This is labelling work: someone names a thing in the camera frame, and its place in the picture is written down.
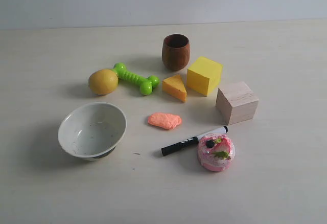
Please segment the pink soft putty lump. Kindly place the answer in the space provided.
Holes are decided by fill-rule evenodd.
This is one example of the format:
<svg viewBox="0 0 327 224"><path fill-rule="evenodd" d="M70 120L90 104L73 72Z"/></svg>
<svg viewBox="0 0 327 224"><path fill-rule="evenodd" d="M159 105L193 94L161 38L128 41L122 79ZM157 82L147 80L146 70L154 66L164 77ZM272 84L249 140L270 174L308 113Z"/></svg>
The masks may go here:
<svg viewBox="0 0 327 224"><path fill-rule="evenodd" d="M171 130L182 123L182 118L174 114L154 113L148 117L148 123L166 130Z"/></svg>

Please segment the orange cheese wedge toy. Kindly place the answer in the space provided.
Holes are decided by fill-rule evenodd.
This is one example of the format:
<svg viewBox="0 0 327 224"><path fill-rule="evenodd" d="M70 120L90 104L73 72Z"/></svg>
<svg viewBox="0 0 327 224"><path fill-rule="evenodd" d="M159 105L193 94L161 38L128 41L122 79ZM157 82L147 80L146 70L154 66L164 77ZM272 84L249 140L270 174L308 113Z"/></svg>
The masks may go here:
<svg viewBox="0 0 327 224"><path fill-rule="evenodd" d="M162 90L181 102L186 102L187 92L179 74L164 79L162 81Z"/></svg>

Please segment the green bone dog toy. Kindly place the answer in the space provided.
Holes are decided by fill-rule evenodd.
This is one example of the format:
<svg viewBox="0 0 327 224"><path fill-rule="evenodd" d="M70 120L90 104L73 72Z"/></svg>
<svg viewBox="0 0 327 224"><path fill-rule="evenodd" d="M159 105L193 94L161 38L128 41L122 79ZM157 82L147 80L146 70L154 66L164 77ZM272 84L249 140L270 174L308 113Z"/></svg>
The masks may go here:
<svg viewBox="0 0 327 224"><path fill-rule="evenodd" d="M116 73L119 79L138 86L140 93L144 96L152 94L153 90L160 83L160 79L157 76L140 76L139 74L128 71L123 63L116 63L111 70Z"/></svg>

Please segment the yellow cube block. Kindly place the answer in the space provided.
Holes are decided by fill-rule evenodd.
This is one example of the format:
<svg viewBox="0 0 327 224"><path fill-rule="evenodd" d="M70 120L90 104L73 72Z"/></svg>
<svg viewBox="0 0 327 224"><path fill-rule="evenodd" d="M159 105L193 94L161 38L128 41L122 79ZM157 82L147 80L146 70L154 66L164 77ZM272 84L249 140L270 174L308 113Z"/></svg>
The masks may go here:
<svg viewBox="0 0 327 224"><path fill-rule="evenodd" d="M222 70L222 64L201 56L188 68L186 85L207 97L220 83Z"/></svg>

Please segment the black marker pen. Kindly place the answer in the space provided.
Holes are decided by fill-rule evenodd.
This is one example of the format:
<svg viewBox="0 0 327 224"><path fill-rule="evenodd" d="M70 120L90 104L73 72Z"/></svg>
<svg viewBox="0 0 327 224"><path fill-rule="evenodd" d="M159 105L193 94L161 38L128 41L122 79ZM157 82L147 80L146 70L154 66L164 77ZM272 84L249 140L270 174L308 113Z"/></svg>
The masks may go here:
<svg viewBox="0 0 327 224"><path fill-rule="evenodd" d="M207 134L210 133L218 133L218 134L226 134L228 133L229 129L227 126L219 127L210 131L207 131L205 133L202 133L200 135L185 139L183 141L180 141L178 143L172 144L170 146L164 147L161 149L162 156L170 155L172 153L178 152L186 147L194 146L199 143L199 141Z"/></svg>

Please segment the brown wooden cup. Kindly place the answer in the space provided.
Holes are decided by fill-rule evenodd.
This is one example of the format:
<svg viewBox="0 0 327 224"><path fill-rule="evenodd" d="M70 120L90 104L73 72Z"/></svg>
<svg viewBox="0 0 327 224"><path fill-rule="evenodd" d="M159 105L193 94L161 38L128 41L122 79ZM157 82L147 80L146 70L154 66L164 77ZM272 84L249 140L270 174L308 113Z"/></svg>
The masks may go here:
<svg viewBox="0 0 327 224"><path fill-rule="evenodd" d="M190 60L190 41L181 34L166 36L162 45L162 61L170 71L185 68Z"/></svg>

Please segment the yellow lemon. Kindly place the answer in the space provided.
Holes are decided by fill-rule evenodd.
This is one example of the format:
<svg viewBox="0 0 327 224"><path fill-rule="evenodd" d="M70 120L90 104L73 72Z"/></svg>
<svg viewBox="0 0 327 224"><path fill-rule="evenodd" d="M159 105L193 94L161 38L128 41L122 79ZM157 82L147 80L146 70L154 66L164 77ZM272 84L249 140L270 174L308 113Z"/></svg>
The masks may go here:
<svg viewBox="0 0 327 224"><path fill-rule="evenodd" d="M94 94L107 95L115 91L118 81L118 76L114 71L102 69L89 77L88 86Z"/></svg>

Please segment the pink toy cake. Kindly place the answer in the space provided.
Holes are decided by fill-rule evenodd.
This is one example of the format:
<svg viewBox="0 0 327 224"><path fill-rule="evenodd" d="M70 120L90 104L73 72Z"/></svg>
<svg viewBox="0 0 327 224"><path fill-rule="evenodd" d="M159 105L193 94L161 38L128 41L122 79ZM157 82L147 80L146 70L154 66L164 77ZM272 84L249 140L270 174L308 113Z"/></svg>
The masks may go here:
<svg viewBox="0 0 327 224"><path fill-rule="evenodd" d="M209 171L221 172L229 167L236 150L227 135L207 133L199 141L197 154L202 167Z"/></svg>

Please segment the plain wooden cube block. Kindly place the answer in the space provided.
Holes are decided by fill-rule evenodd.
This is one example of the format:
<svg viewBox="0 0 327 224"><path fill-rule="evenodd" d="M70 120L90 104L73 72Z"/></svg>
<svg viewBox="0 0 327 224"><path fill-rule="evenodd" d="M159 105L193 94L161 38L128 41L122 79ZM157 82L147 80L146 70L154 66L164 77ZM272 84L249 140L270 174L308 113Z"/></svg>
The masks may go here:
<svg viewBox="0 0 327 224"><path fill-rule="evenodd" d="M216 108L226 125L252 119L258 103L259 98L244 81L224 84L218 88Z"/></svg>

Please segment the white ceramic bowl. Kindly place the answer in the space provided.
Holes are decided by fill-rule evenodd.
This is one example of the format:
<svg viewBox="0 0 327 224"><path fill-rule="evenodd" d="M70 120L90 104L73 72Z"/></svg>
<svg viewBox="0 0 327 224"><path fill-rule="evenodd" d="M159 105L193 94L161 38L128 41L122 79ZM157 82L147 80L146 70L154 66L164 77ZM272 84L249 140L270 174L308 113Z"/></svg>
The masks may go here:
<svg viewBox="0 0 327 224"><path fill-rule="evenodd" d="M111 154L127 129L125 113L106 102L94 102L73 110L61 122L58 142L76 158L94 161Z"/></svg>

